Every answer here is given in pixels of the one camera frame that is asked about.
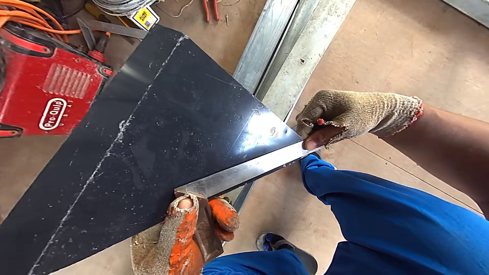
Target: tan floor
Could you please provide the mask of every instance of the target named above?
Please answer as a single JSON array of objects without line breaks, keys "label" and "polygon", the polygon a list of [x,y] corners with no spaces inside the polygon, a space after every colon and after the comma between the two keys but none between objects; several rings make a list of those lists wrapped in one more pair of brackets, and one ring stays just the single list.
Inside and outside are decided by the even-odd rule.
[{"label": "tan floor", "polygon": [[[174,4],[166,4],[172,1],[176,2],[167,0],[159,5],[170,10]],[[246,7],[240,2],[227,7],[227,11],[220,7],[221,16],[223,12],[231,15],[233,10],[230,19],[234,21],[229,27],[236,27],[232,24],[238,19],[244,25],[251,20],[251,27],[244,28],[250,34],[265,1],[258,2],[247,3]],[[233,71],[247,38],[228,38],[222,22],[219,29],[205,32],[215,23],[198,22],[201,18],[195,15],[203,9],[199,5],[189,6],[185,17],[162,16],[162,22],[171,25],[176,20],[175,28],[192,22],[180,26],[180,30],[223,68]],[[418,95],[434,106],[489,121],[489,96],[484,92],[489,91],[488,42],[489,30],[439,0],[357,0],[313,73],[293,116],[317,90],[339,89]],[[232,49],[239,53],[230,53]],[[61,143],[55,137],[1,140],[0,150],[10,158],[0,161],[0,217],[7,215]],[[29,161],[25,155],[35,159]],[[372,135],[334,144],[323,151],[323,157],[339,169],[371,173],[478,209],[466,195]],[[259,180],[240,218],[236,239],[225,245],[225,253],[254,250],[256,235],[270,230],[310,251],[320,263],[319,274],[327,269],[336,243],[342,240],[329,207],[305,191],[296,165]],[[56,274],[130,275],[129,242],[114,245]]]}]

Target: metal beam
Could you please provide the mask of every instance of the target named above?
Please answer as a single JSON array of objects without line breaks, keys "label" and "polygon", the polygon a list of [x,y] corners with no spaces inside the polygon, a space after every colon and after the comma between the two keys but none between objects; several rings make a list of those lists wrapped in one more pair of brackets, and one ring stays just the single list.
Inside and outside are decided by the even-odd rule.
[{"label": "metal beam", "polygon": [[267,0],[233,77],[254,93],[290,22],[298,0]]},{"label": "metal beam", "polygon": [[258,99],[263,100],[271,84],[277,77],[280,68],[283,66],[289,53],[294,48],[295,43],[309,22],[319,1],[320,0],[300,0],[284,39],[279,45],[276,55],[268,66],[267,71],[264,73],[263,80],[260,82],[258,89],[255,92],[255,96]]},{"label": "metal beam", "polygon": [[489,0],[443,0],[489,28]]},{"label": "metal beam", "polygon": [[320,0],[262,102],[286,121],[355,0]]}]

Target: orange cable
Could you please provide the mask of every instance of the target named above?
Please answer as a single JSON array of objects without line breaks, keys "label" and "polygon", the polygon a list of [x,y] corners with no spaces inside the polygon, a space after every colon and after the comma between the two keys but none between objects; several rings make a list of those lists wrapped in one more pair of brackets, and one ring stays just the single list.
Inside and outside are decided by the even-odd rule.
[{"label": "orange cable", "polygon": [[[0,27],[2,27],[7,21],[15,21],[27,26],[31,26],[46,32],[51,33],[60,40],[64,40],[68,42],[66,34],[76,34],[80,33],[81,30],[64,30],[63,27],[59,24],[59,22],[52,17],[49,13],[44,10],[31,5],[29,3],[20,1],[20,0],[0,0],[0,5],[11,6],[19,10],[1,10],[0,9]],[[58,27],[59,30],[53,29],[47,21],[39,14],[42,13]],[[64,39],[61,39],[59,34],[64,35]]]}]

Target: beige work glove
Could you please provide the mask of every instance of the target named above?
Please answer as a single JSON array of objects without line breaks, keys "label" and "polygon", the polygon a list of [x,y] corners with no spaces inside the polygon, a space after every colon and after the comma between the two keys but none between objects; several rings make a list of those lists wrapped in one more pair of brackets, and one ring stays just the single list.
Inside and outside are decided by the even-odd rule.
[{"label": "beige work glove", "polygon": [[332,137],[307,139],[306,147],[311,150],[367,132],[380,138],[387,137],[405,129],[421,114],[422,101],[416,96],[323,90],[317,92],[295,118],[296,132],[306,139],[313,128],[316,130],[325,125],[338,127]]},{"label": "beige work glove", "polygon": [[[227,201],[209,201],[216,234],[231,241],[239,227],[238,213]],[[136,275],[198,275],[204,259],[192,235],[197,226],[199,201],[194,195],[174,200],[165,220],[131,239],[131,260]]]}]

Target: blue trousers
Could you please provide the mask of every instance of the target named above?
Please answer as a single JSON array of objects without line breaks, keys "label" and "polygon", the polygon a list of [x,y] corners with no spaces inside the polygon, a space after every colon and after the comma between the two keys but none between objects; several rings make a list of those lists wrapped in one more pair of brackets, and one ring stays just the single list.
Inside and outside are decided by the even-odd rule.
[{"label": "blue trousers", "polygon": [[[423,191],[369,174],[334,170],[314,155],[301,162],[307,191],[331,205],[347,241],[327,275],[489,274],[489,222]],[[204,275],[306,275],[289,250],[219,257]]]}]

